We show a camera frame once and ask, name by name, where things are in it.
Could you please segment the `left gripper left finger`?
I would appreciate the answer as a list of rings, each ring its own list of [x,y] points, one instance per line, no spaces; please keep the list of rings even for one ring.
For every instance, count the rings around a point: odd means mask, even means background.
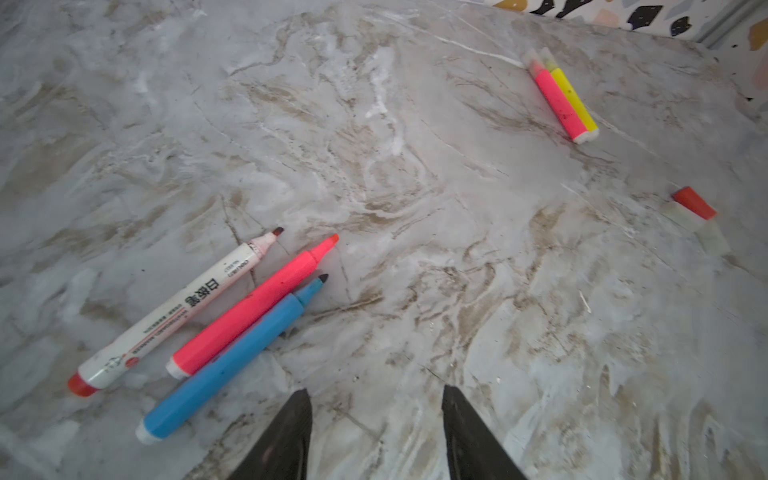
[[[228,479],[306,479],[311,432],[311,398],[306,389],[297,390]]]

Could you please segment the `yellow highlighter pen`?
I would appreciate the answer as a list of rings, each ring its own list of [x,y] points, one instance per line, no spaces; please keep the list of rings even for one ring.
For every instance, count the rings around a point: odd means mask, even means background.
[[[580,142],[583,143],[586,141],[596,139],[599,135],[599,127],[597,123],[594,121],[589,111],[587,110],[586,106],[584,105],[584,103],[576,93],[575,89],[571,85],[570,81],[566,77],[565,73],[560,68],[552,52],[548,48],[544,47],[540,50],[540,54],[543,59],[545,67],[549,70],[550,74],[553,76],[558,87],[563,92],[566,99],[569,101],[570,105],[578,115],[579,119],[582,121],[582,123],[588,130],[588,132],[585,135],[581,136]]]

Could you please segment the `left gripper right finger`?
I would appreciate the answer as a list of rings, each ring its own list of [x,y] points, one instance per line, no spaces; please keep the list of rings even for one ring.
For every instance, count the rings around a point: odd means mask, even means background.
[[[527,479],[458,387],[444,386],[442,414],[451,480]]]

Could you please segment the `blue pen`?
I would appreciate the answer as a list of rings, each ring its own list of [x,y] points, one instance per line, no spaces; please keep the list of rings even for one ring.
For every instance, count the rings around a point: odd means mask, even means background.
[[[223,353],[182,383],[141,420],[136,429],[137,439],[151,445],[167,438],[189,420],[300,318],[328,277],[328,274],[321,274],[303,288],[286,295]]]

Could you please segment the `pink highlighter pen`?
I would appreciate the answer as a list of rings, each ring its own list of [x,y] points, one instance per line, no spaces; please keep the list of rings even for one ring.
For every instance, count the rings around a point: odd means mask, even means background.
[[[579,118],[551,73],[546,69],[539,54],[533,48],[525,52],[523,63],[570,140],[575,144],[583,144],[593,140],[593,133]]]

